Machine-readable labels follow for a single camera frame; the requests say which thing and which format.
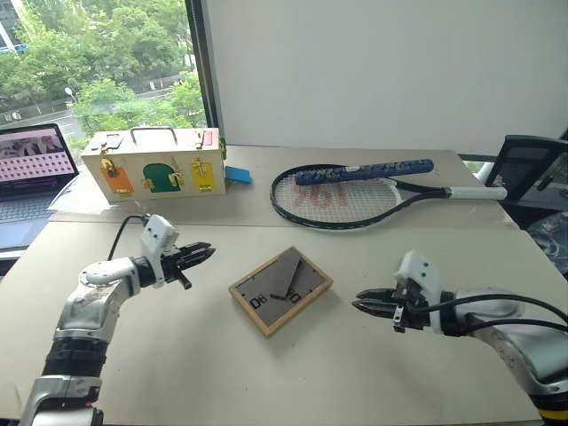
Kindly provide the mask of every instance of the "cable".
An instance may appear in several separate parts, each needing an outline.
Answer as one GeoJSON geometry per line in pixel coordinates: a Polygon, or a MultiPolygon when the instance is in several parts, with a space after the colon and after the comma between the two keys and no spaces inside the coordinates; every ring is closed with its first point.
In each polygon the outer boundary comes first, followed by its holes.
{"type": "Polygon", "coordinates": [[[116,249],[116,244],[118,244],[118,240],[120,240],[120,238],[121,238],[122,231],[124,231],[124,226],[126,226],[126,224],[128,224],[129,220],[131,220],[131,219],[140,219],[143,224],[145,224],[148,221],[147,217],[142,216],[142,215],[127,216],[122,221],[121,227],[118,228],[118,232],[116,233],[116,237],[114,237],[113,246],[110,248],[110,253],[108,253],[108,258],[106,260],[113,260],[113,254],[114,254],[114,250],[116,249]]]}
{"type": "Polygon", "coordinates": [[[478,331],[482,328],[492,327],[492,326],[504,326],[508,324],[525,324],[527,326],[540,326],[540,327],[548,327],[553,328],[555,330],[564,331],[568,333],[568,327],[563,326],[561,324],[556,324],[555,322],[549,321],[541,321],[540,319],[496,319],[494,321],[487,321],[482,324],[476,324],[475,326],[469,326],[465,330],[464,333],[473,333],[474,331],[478,331]]]}
{"type": "Polygon", "coordinates": [[[454,299],[447,302],[443,302],[441,304],[433,304],[432,306],[425,306],[423,308],[415,308],[411,304],[406,304],[406,308],[412,313],[428,313],[439,311],[444,308],[450,308],[453,306],[457,306],[458,304],[470,304],[472,302],[481,302],[483,300],[516,300],[518,302],[525,302],[527,304],[536,304],[541,308],[547,309],[556,315],[558,315],[564,322],[568,323],[568,315],[564,312],[560,311],[558,308],[553,306],[552,304],[547,304],[546,302],[542,302],[539,299],[533,299],[532,297],[526,296],[519,296],[519,295],[510,295],[507,293],[500,293],[495,295],[477,295],[477,296],[467,296],[462,297],[460,299],[454,299]]]}

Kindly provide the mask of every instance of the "laptop keyboard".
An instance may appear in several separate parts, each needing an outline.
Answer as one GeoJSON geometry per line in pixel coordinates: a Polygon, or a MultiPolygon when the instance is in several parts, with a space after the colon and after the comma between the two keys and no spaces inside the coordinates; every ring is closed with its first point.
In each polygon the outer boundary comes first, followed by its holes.
{"type": "Polygon", "coordinates": [[[50,203],[51,198],[0,202],[0,224],[49,217],[52,213],[47,209],[50,203]]]}

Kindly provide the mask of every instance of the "window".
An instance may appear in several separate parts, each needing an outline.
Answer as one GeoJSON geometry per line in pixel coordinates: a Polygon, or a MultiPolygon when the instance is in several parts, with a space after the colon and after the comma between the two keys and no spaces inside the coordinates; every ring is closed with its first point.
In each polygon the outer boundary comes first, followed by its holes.
{"type": "Polygon", "coordinates": [[[97,131],[207,125],[184,0],[0,3],[0,127],[56,122],[77,161],[97,131]]]}

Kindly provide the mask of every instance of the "laptop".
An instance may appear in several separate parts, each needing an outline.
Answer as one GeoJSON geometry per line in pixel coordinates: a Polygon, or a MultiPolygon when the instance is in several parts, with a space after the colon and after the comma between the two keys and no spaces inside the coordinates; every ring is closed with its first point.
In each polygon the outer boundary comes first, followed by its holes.
{"type": "Polygon", "coordinates": [[[0,249],[28,246],[77,175],[57,124],[0,130],[0,249]]]}

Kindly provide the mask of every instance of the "racket handle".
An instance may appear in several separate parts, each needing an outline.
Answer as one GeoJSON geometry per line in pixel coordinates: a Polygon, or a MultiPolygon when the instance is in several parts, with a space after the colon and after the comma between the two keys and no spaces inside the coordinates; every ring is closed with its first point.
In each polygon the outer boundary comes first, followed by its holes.
{"type": "Polygon", "coordinates": [[[448,197],[456,200],[505,200],[507,190],[503,187],[495,188],[468,188],[461,186],[450,186],[447,188],[448,197]]]}
{"type": "Polygon", "coordinates": [[[336,167],[334,169],[299,171],[296,174],[297,185],[330,184],[348,180],[367,180],[387,178],[389,176],[428,173],[434,170],[432,160],[412,160],[409,162],[386,162],[368,166],[336,167]]]}

